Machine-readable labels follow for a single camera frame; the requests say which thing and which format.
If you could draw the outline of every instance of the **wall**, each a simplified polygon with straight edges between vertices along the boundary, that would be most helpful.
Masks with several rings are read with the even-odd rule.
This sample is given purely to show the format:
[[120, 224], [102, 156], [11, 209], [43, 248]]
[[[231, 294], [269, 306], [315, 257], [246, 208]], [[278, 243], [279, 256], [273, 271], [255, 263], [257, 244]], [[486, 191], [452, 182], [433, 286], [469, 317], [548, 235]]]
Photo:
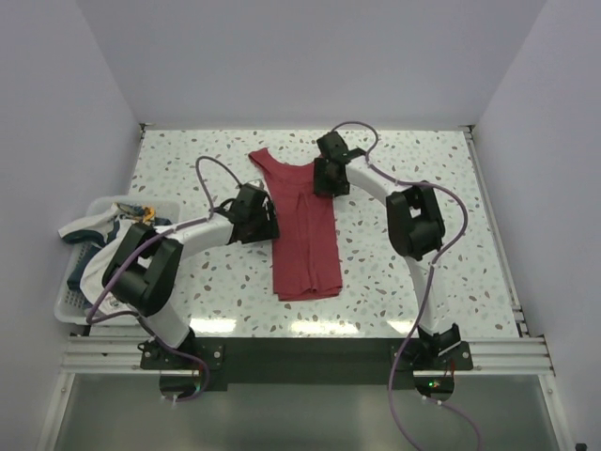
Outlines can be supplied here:
[[544, 0], [78, 0], [136, 117], [474, 124]]
[[549, 0], [476, 128], [526, 318], [601, 449], [601, 3]]
[[0, 448], [34, 449], [66, 330], [56, 230], [122, 192], [137, 124], [71, 0], [0, 4]]

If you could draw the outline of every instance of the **red shirt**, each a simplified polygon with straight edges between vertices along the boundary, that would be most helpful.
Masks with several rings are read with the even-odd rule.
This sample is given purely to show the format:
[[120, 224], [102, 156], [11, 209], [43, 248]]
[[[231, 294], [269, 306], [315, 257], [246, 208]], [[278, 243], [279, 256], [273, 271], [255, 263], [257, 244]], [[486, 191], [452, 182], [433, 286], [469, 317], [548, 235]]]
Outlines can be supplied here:
[[313, 193], [313, 163], [280, 163], [266, 148], [249, 154], [262, 171], [276, 209], [273, 292], [280, 301], [337, 296], [342, 288], [331, 198]]

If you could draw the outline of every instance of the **laundry basket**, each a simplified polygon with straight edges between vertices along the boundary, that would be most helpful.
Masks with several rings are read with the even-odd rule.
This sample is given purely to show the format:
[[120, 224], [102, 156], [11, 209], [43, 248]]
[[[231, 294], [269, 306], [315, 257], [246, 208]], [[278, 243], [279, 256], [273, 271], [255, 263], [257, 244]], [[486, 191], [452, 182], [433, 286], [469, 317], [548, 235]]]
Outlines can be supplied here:
[[[176, 200], [140, 195], [114, 195], [109, 197], [101, 197], [90, 204], [85, 215], [91, 216], [94, 214], [100, 214], [103, 211], [108, 210], [114, 202], [121, 202], [135, 206], [146, 205], [154, 207], [158, 217], [167, 218], [173, 223], [178, 223], [181, 221], [182, 208], [180, 203]], [[89, 247], [89, 243], [75, 244], [73, 246], [73, 250], [69, 258], [69, 264], [67, 265], [65, 276], [61, 281], [58, 297], [56, 298], [56, 304], [54, 305], [54, 315], [59, 321], [68, 322], [71, 324], [86, 325], [85, 297], [82, 293], [70, 290], [67, 287], [67, 279], [69, 278], [69, 275], [72, 273], [73, 269], [75, 269], [75, 266], [79, 260], [83, 258]], [[135, 319], [130, 316], [119, 317], [110, 321], [111, 325], [121, 326], [129, 326], [135, 323]]]

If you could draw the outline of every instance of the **purple cable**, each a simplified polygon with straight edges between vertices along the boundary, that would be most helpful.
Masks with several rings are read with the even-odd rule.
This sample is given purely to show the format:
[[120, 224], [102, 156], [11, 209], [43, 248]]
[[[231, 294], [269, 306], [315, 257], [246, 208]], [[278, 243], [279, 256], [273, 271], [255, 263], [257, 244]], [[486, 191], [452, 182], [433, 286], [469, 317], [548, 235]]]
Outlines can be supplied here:
[[[398, 363], [400, 361], [401, 354], [407, 347], [408, 342], [410, 341], [413, 334], [415, 334], [415, 331], [417, 330], [417, 327], [420, 324], [420, 320], [422, 319], [422, 316], [424, 315], [425, 306], [428, 301], [430, 289], [432, 288], [432, 282], [434, 280], [434, 270], [435, 270], [436, 263], [439, 261], [440, 257], [442, 257], [442, 255], [446, 251], [448, 251], [453, 245], [455, 245], [459, 241], [459, 239], [461, 239], [461, 237], [465, 234], [465, 232], [468, 228], [468, 208], [466, 207], [465, 203], [459, 198], [459, 196], [457, 194], [453, 193], [448, 188], [440, 186], [437, 183], [430, 183], [427, 181], [399, 180], [399, 179], [396, 179], [395, 177], [387, 174], [386, 172], [384, 172], [383, 170], [381, 170], [374, 164], [370, 163], [369, 156], [370, 156], [372, 150], [374, 150], [374, 148], [376, 148], [376, 145], [379, 142], [378, 132], [371, 125], [369, 125], [365, 122], [361, 122], [359, 120], [348, 120], [346, 122], [342, 122], [342, 123], [338, 124], [337, 126], [335, 126], [333, 129], [331, 129], [331, 131], [334, 132], [334, 131], [338, 130], [340, 127], [343, 127], [345, 125], [360, 125], [362, 127], [369, 129], [374, 134], [374, 137], [376, 139], [374, 140], [374, 143], [369, 147], [369, 149], [367, 149], [367, 152], [365, 154], [365, 160], [366, 160], [369, 168], [372, 169], [374, 172], [376, 172], [379, 176], [385, 178], [386, 180], [388, 180], [394, 184], [401, 185], [401, 186], [428, 187], [428, 188], [434, 188], [436, 190], [442, 191], [443, 193], [450, 196], [457, 203], [457, 205], [459, 206], [459, 208], [461, 209], [461, 212], [463, 214], [463, 224], [461, 225], [461, 228], [459, 229], [457, 234], [449, 242], [447, 242], [444, 246], [442, 246], [442, 248], [432, 258], [432, 261], [430, 263], [430, 271], [428, 273], [428, 278], [427, 278], [426, 284], [425, 284], [424, 301], [422, 302], [422, 306], [420, 307], [420, 310], [417, 314], [417, 318], [415, 319], [415, 322], [411, 326], [411, 329], [409, 330], [407, 336], [405, 337], [405, 339], [401, 343], [400, 348], [396, 352], [396, 355], [395, 355], [394, 361], [393, 361], [393, 368], [391, 369], [391, 374], [388, 379], [388, 401], [389, 401], [389, 405], [390, 405], [390, 409], [391, 409], [391, 414], [393, 415], [393, 420], [396, 423], [396, 426], [398, 427], [398, 429], [401, 431], [401, 433], [405, 437], [405, 439], [407, 439], [407, 441], [409, 443], [411, 443], [411, 445], [413, 445], [413, 447], [415, 449], [417, 449], [419, 451], [423, 451], [423, 449], [419, 446], [419, 444], [408, 434], [407, 430], [401, 423], [400, 418], [398, 417], [398, 413], [396, 412], [396, 409], [394, 408], [394, 399], [393, 399], [394, 375], [396, 373], [396, 368], [398, 367]], [[427, 398], [427, 400], [432, 402], [433, 404], [438, 404], [438, 402], [436, 400], [431, 399], [429, 397]], [[461, 416], [470, 424], [470, 426], [473, 428], [473, 430], [476, 434], [476, 440], [478, 443], [477, 449], [478, 449], [478, 451], [482, 451], [482, 449], [483, 449], [482, 432], [481, 432], [480, 428], [478, 427], [478, 425], [476, 425], [476, 423], [466, 413], [460, 411], [457, 407], [454, 407], [447, 403], [442, 403], [441, 406], [444, 407], [445, 409]]]
[[111, 313], [109, 315], [104, 315], [104, 316], [99, 317], [99, 318], [94, 318], [94, 317], [95, 317], [96, 313], [98, 312], [98, 310], [100, 308], [100, 305], [104, 302], [104, 299], [106, 298], [106, 296], [108, 295], [108, 293], [115, 286], [115, 283], [119, 279], [119, 277], [121, 277], [121, 275], [123, 274], [123, 272], [125, 272], [129, 268], [129, 266], [134, 261], [136, 261], [137, 258], [149, 246], [151, 246], [153, 243], [157, 242], [158, 240], [160, 240], [160, 239], [162, 239], [162, 238], [164, 238], [166, 236], [169, 236], [172, 233], [177, 232], [178, 230], [181, 230], [181, 229], [187, 228], [187, 227], [198, 226], [200, 224], [205, 223], [206, 221], [208, 221], [209, 219], [211, 219], [213, 217], [213, 214], [215, 214], [215, 211], [214, 211], [215, 206], [213, 204], [213, 199], [210, 196], [210, 192], [208, 191], [208, 187], [207, 187], [205, 181], [203, 180], [202, 174], [200, 172], [200, 162], [202, 160], [210, 160], [210, 161], [218, 164], [223, 169], [225, 169], [229, 173], [230, 176], [232, 176], [234, 178], [234, 180], [236, 181], [236, 183], [238, 184], [238, 186], [241, 186], [240, 180], [238, 179], [238, 177], [236, 177], [236, 174], [234, 174], [234, 172], [232, 172], [232, 170], [229, 167], [227, 167], [225, 164], [223, 164], [222, 162], [220, 162], [219, 160], [217, 160], [217, 159], [215, 159], [213, 157], [209, 157], [209, 156], [206, 156], [206, 155], [198, 157], [196, 159], [196, 163], [195, 163], [196, 176], [198, 177], [198, 181], [200, 182], [200, 185], [203, 188], [203, 192], [207, 196], [207, 201], [208, 201], [208, 217], [207, 218], [192, 219], [190, 221], [186, 221], [185, 223], [174, 225], [173, 227], [164, 230], [162, 233], [160, 233], [158, 235], [155, 235], [150, 240], [143, 242], [142, 245], [140, 245], [139, 247], [137, 247], [135, 249], [135, 251], [133, 251], [133, 253], [131, 253], [131, 255], [123, 262], [123, 265], [121, 265], [121, 267], [115, 272], [115, 274], [113, 275], [113, 277], [111, 277], [111, 280], [109, 280], [109, 282], [106, 284], [106, 286], [104, 287], [104, 290], [100, 293], [100, 296], [94, 302], [94, 304], [92, 305], [92, 307], [90, 308], [90, 310], [87, 312], [87, 315], [85, 316], [85, 321], [89, 325], [98, 324], [100, 322], [106, 321], [107, 319], [113, 319], [113, 318], [124, 317], [124, 316], [133, 316], [133, 317], [135, 317], [138, 320], [138, 322], [140, 323], [140, 325], [142, 326], [142, 328], [150, 336], [154, 337], [155, 341], [157, 343], [159, 343], [159, 345], [163, 349], [165, 349], [168, 352], [171, 352], [172, 354], [174, 354], [176, 356], [179, 356], [179, 357], [191, 360], [191, 361], [193, 361], [195, 363], [198, 363], [200, 366], [202, 366], [203, 367], [203, 371], [205, 373], [205, 377], [204, 377], [204, 382], [203, 382], [202, 386], [200, 387], [200, 389], [196, 390], [196, 392], [194, 392], [192, 395], [190, 395], [188, 397], [176, 397], [175, 398], [176, 402], [189, 401], [189, 400], [195, 399], [195, 398], [199, 397], [207, 389], [208, 381], [209, 381], [209, 370], [208, 370], [207, 364], [202, 359], [196, 357], [195, 355], [191, 355], [191, 354], [188, 354], [186, 352], [181, 352], [181, 351], [176, 350], [176, 349], [170, 347], [169, 345], [167, 345], [164, 341], [162, 341], [154, 333], [154, 331], [152, 331], [152, 329], [148, 326], [148, 324], [146, 323], [146, 321], [144, 320], [144, 318], [141, 317], [138, 312], [133, 312], [133, 311], [129, 310], [129, 311]]

